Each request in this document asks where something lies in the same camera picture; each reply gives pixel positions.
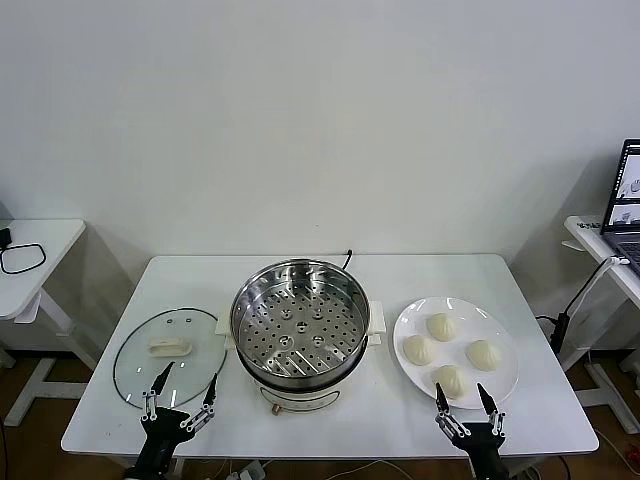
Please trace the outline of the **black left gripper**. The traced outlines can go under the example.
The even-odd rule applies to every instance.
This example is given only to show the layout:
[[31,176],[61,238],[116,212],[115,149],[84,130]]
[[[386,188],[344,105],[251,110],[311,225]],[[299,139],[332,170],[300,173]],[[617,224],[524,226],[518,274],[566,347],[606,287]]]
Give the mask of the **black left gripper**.
[[201,430],[215,416],[218,374],[212,378],[200,409],[191,415],[157,407],[157,398],[162,393],[174,364],[174,361],[170,361],[151,387],[142,393],[140,422],[146,439],[132,467],[133,475],[166,475],[176,447],[191,440],[195,436],[193,431]]

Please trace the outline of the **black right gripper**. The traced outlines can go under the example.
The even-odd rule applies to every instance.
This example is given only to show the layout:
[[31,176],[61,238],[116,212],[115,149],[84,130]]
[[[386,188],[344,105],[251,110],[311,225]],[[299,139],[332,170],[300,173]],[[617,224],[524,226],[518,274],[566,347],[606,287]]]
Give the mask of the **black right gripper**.
[[435,421],[445,436],[451,439],[451,443],[468,455],[476,479],[508,480],[509,471],[499,455],[499,448],[505,441],[505,413],[498,409],[493,397],[481,383],[476,386],[489,423],[459,422],[451,413],[439,383],[436,383]]

